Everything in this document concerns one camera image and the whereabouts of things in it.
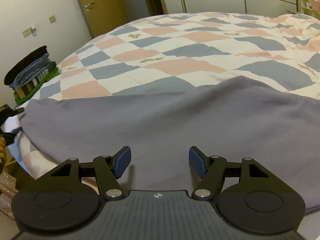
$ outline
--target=wardrobe door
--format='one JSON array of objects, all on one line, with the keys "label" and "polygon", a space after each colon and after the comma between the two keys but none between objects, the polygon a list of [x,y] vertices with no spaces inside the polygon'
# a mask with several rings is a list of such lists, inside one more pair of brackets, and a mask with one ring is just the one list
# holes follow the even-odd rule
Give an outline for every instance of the wardrobe door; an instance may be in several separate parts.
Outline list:
[{"label": "wardrobe door", "polygon": [[277,17],[288,13],[287,10],[297,10],[295,4],[280,0],[246,0],[246,3],[247,13],[254,15]]},{"label": "wardrobe door", "polygon": [[184,0],[188,13],[245,13],[244,0]]}]

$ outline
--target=blue gripper pad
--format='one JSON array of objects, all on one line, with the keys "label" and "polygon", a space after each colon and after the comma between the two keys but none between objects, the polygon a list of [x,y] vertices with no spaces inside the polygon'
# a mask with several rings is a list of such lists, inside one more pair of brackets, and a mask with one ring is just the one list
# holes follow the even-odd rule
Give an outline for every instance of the blue gripper pad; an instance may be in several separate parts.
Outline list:
[{"label": "blue gripper pad", "polygon": [[128,147],[116,160],[116,166],[113,169],[113,175],[116,179],[121,178],[122,174],[131,162],[131,149]]},{"label": "blue gripper pad", "polygon": [[203,178],[207,173],[204,165],[204,159],[191,147],[189,150],[189,163],[198,174],[199,178]]}]

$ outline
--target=logo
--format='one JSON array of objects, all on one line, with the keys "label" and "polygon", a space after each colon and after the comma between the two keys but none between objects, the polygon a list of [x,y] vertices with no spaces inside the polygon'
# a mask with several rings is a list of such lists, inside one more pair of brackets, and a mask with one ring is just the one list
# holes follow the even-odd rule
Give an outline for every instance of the logo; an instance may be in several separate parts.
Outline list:
[{"label": "logo", "polygon": [[158,192],[158,193],[154,194],[153,196],[154,196],[155,198],[159,199],[159,198],[161,198],[163,195]]}]

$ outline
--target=checkered duvet cover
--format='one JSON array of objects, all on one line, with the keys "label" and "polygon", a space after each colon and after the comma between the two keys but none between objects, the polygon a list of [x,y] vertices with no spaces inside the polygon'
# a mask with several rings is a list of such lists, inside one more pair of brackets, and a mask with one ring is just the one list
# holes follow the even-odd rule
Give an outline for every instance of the checkered duvet cover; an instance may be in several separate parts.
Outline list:
[{"label": "checkered duvet cover", "polygon": [[[148,17],[96,37],[58,67],[61,75],[33,99],[184,91],[240,75],[318,99],[320,21],[303,14]],[[17,125],[8,122],[6,130]],[[10,150],[34,178],[56,166],[23,132]]]}]

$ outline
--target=floor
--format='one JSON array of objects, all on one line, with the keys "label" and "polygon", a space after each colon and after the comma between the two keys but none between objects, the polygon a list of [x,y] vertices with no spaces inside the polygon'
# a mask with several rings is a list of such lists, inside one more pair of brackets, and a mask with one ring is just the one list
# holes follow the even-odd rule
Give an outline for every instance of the floor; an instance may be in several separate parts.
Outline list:
[{"label": "floor", "polygon": [[15,221],[0,211],[0,240],[10,240],[18,233]]},{"label": "floor", "polygon": [[[29,174],[27,174],[17,163],[9,166],[7,171],[17,179],[17,190],[23,189],[25,186],[34,181],[34,179],[29,176]],[[19,229],[15,223],[15,220],[0,210],[0,240],[11,240],[18,233]]]}]

